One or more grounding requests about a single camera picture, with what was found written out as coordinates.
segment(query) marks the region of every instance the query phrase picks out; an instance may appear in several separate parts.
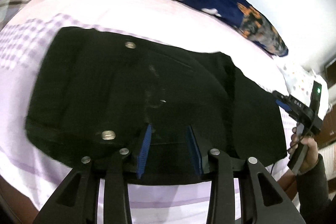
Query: bed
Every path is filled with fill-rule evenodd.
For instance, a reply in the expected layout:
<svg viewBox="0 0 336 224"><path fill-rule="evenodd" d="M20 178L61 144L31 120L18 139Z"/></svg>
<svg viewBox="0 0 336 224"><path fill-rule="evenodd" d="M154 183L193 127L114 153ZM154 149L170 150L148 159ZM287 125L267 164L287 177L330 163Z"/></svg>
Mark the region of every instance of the bed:
<svg viewBox="0 0 336 224"><path fill-rule="evenodd" d="M244 75L268 92L288 95L277 63L261 48L206 13L172 0L31 0L0 32L0 175L40 210L70 171L47 157L26 138L29 98L41 61L57 31L78 26L181 47L194 52L223 52ZM296 125L280 109L289 148ZM277 162L273 177L288 170L288 158ZM129 185L133 223L205 223L210 182L194 185ZM102 223L104 181L98 222ZM240 218L235 180L236 219Z"/></svg>

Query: black fabric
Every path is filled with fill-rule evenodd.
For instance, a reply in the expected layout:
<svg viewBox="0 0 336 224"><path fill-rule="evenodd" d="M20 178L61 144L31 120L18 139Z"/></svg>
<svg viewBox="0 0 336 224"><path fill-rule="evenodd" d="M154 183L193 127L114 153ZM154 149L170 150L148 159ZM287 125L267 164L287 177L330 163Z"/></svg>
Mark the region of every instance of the black fabric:
<svg viewBox="0 0 336 224"><path fill-rule="evenodd" d="M233 157L255 156L270 165L286 156L274 98L229 56L62 28L31 97L29 140L73 167L83 156L97 159L125 147L146 122L154 130L145 173L194 172L185 143L189 124ZM116 138L102 140L105 130Z"/></svg>
<svg viewBox="0 0 336 224"><path fill-rule="evenodd" d="M300 213L306 224L336 223L336 198L328 198L328 182L323 157L307 173L297 176Z"/></svg>

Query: human hand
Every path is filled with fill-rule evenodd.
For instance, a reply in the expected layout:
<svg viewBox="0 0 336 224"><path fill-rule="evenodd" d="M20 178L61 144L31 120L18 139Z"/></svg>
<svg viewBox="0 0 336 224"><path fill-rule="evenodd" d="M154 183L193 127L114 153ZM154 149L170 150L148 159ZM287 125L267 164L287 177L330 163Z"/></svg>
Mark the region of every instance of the human hand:
<svg viewBox="0 0 336 224"><path fill-rule="evenodd" d="M294 127L292 131L294 134L291 137L292 139L292 142L290 144L291 147L299 141L299 137L296 135L296 127ZM319 150L318 150L316 141L312 137L304 137L301 140L301 143L308 146L308 152L307 152L306 158L300 167L300 172L304 173L308 170L313 169L316 166L318 159L319 159ZM295 145L294 147L292 147L289 150L289 154L292 155L297 148L298 148L298 145Z"/></svg>

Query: dark sleeve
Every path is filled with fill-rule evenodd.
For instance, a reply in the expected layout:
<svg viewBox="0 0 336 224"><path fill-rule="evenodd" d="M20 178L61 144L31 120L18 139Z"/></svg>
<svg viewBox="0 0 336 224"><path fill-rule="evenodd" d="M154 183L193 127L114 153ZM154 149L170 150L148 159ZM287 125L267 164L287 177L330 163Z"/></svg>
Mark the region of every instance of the dark sleeve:
<svg viewBox="0 0 336 224"><path fill-rule="evenodd" d="M296 182L300 213L306 224L335 223L336 199L331 202L328 197L328 182L322 155L319 155L319 162L312 170L296 177Z"/></svg>

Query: silver screw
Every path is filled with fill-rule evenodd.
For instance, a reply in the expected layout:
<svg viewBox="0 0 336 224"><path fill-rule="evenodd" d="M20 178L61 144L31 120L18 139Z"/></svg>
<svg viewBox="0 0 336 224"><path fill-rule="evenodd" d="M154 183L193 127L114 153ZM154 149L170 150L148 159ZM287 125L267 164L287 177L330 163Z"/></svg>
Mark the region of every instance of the silver screw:
<svg viewBox="0 0 336 224"><path fill-rule="evenodd" d="M129 150L127 148L122 148L120 149L119 153L122 155L127 155L129 153Z"/></svg>
<svg viewBox="0 0 336 224"><path fill-rule="evenodd" d="M88 164L90 161L91 161L91 158L88 156L82 158L82 163L84 164Z"/></svg>
<svg viewBox="0 0 336 224"><path fill-rule="evenodd" d="M220 151L218 149L216 149L216 148L213 148L213 149L210 150L210 153L212 155L219 155Z"/></svg>
<svg viewBox="0 0 336 224"><path fill-rule="evenodd" d="M249 163L256 164L257 162L258 162L258 160L255 157L250 157L249 158Z"/></svg>
<svg viewBox="0 0 336 224"><path fill-rule="evenodd" d="M125 46L126 46L127 48L135 48L135 47L136 47L136 45L135 45L133 42L130 42L130 41L127 41L127 42L125 43Z"/></svg>
<svg viewBox="0 0 336 224"><path fill-rule="evenodd" d="M116 137L116 134L112 130L103 131L101 134L103 140L109 141Z"/></svg>

